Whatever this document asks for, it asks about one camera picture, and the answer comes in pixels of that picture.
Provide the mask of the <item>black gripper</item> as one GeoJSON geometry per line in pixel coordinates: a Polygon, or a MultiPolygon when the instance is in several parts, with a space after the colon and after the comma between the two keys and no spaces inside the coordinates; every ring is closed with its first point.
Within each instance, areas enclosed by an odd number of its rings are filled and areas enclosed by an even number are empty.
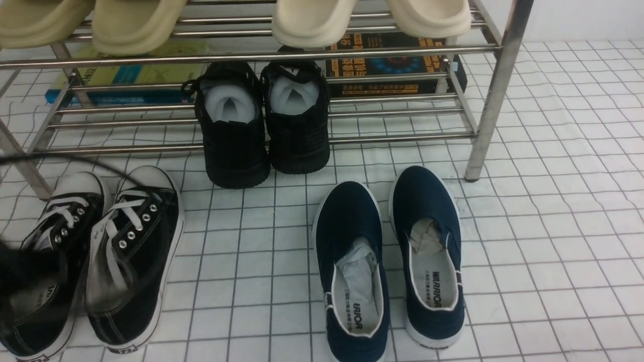
{"type": "Polygon", "coordinates": [[[2,248],[2,342],[68,342],[87,259],[87,241],[2,248]]]}

